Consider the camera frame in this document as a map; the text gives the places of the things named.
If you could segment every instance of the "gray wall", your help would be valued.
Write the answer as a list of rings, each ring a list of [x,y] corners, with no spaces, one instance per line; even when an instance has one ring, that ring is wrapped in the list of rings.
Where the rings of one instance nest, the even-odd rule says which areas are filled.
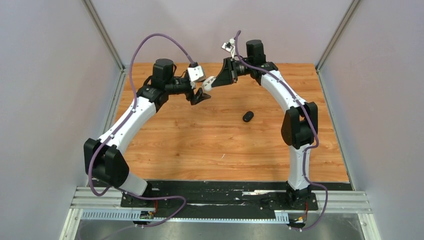
[[[0,239],[58,239],[118,69],[80,0],[0,1]]]
[[[424,2],[364,0],[322,80],[384,240],[423,239]]]
[[[317,63],[351,0],[92,0],[125,64],[149,34],[179,41],[198,62],[221,63],[224,41],[261,39],[276,63]],[[148,41],[136,62],[187,62],[166,39]]]

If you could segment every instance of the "black motor joint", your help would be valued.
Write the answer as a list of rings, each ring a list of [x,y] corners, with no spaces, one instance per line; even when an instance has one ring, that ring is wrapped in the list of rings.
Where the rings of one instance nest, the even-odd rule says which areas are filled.
[[[189,67],[196,67],[197,63],[191,63]],[[152,75],[149,77],[150,84],[145,84],[137,91],[137,97],[148,99],[155,104],[156,111],[169,99],[169,95],[185,94],[191,105],[196,105],[203,100],[211,98],[203,92],[202,88],[195,93],[189,75],[175,76],[177,66],[170,59],[161,58],[153,64]]]

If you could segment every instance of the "black object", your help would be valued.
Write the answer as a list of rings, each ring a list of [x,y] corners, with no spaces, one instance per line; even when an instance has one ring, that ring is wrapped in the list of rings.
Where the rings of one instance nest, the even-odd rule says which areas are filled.
[[[151,86],[164,90],[166,84],[172,83],[172,78],[174,77],[174,62],[166,58],[158,59],[153,64],[152,72]]]
[[[287,224],[287,226],[292,227],[292,228],[303,229],[306,226],[306,223],[303,223],[303,222],[296,223],[292,220],[290,220],[289,222],[290,223]]]
[[[94,140],[92,138],[89,138],[84,143],[86,174],[89,174],[90,161],[100,145],[100,140]],[[130,168],[116,145],[103,146],[97,154],[92,168],[92,176],[94,178],[116,188],[119,188],[125,182],[129,172]]]
[[[137,91],[137,97],[143,97],[148,99],[149,102],[154,103],[156,112],[168,101],[169,96],[170,94],[167,91],[152,87],[149,84],[140,87]]]
[[[190,101],[191,105],[196,105],[201,101],[210,98],[211,96],[209,94],[204,93],[201,87],[199,88],[199,90],[197,90],[196,94],[194,94],[193,91],[185,94],[185,99],[187,99],[187,101]]]
[[[237,76],[247,75],[247,68],[232,57],[226,57],[223,60],[222,69],[212,83],[212,87],[219,87],[234,84],[237,82]]]
[[[318,107],[314,102],[303,105],[316,133],[318,133]],[[314,134],[308,121],[305,119],[301,107],[292,107],[285,111],[284,120],[281,126],[281,136],[284,142],[299,149],[306,144],[314,142]]]
[[[254,114],[252,111],[248,111],[246,112],[246,114],[243,116],[243,121],[245,121],[246,123],[249,122],[250,120],[252,120]]]
[[[246,42],[247,58],[252,65],[261,65],[267,62],[264,53],[264,44],[261,40],[249,40]]]

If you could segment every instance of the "metal frame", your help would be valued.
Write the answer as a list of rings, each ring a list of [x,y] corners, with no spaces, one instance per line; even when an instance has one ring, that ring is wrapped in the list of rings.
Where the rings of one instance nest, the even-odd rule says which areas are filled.
[[[269,192],[285,192],[285,190],[254,190],[244,191],[243,195],[263,195]],[[325,201],[325,192],[312,191],[316,194],[318,211],[309,211],[319,214]],[[140,221],[140,211],[153,211],[148,207],[121,207],[122,193],[110,189],[101,197],[95,196],[89,187],[77,187],[72,199],[60,240],[73,240],[77,234],[81,220],[120,220]],[[275,219],[221,219],[221,218],[172,218],[170,222],[181,223],[241,223],[241,224],[286,224],[289,214],[299,214],[299,210],[276,210]],[[329,191],[325,214],[357,214],[365,240],[381,240],[374,221],[374,215],[364,191]],[[163,218],[149,220],[161,221]]]
[[[362,0],[352,0],[350,3],[349,8],[347,9],[346,13],[344,14],[343,18],[341,19],[340,24],[338,25],[337,29],[334,32],[334,35],[332,36],[330,42],[328,43],[327,47],[324,50],[324,53],[322,54],[321,58],[318,61],[318,64],[315,66],[315,69],[317,72],[321,70],[324,63],[326,62],[328,56],[330,55],[331,51],[333,50],[334,46],[336,45],[337,41],[339,40],[340,35],[343,33],[343,30],[345,29],[346,25],[348,24],[349,20],[351,19],[352,15],[356,11],[359,3]]]
[[[93,5],[93,2],[91,0],[81,0],[82,3],[84,4],[85,8],[87,9],[94,25],[96,26],[98,32],[101,35],[101,38],[103,39],[104,43],[107,46],[107,49],[109,49],[110,54],[113,57],[113,60],[115,61],[117,67],[119,68],[119,70],[124,71],[125,66],[121,60],[121,57],[118,54],[117,49],[115,48],[114,44],[112,43],[111,38],[108,35],[108,32],[105,29],[105,26],[103,25],[99,14],[96,11],[96,8]]]
[[[113,99],[110,103],[109,112],[107,113],[106,123],[104,124],[103,133],[109,130],[115,123],[117,116],[118,106],[121,101],[121,96],[124,91],[125,80],[127,79],[128,70],[127,68],[122,70],[117,80],[116,89],[113,93]]]

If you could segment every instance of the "wooden floor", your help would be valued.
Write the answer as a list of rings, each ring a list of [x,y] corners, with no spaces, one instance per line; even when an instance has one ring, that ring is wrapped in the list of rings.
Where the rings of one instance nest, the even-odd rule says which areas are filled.
[[[187,64],[177,64],[180,75]],[[216,76],[222,63],[202,64]],[[308,102],[318,105],[320,146],[310,157],[313,181],[348,181],[324,96],[312,64],[277,64],[284,79]],[[136,88],[152,74],[152,64],[134,65]],[[211,99],[195,106],[184,95],[169,101],[137,133],[124,154],[130,170],[144,179],[286,181],[289,151],[281,137],[284,113],[249,76],[214,88]],[[128,108],[133,93],[127,79],[117,111]],[[254,112],[246,123],[242,116]]]

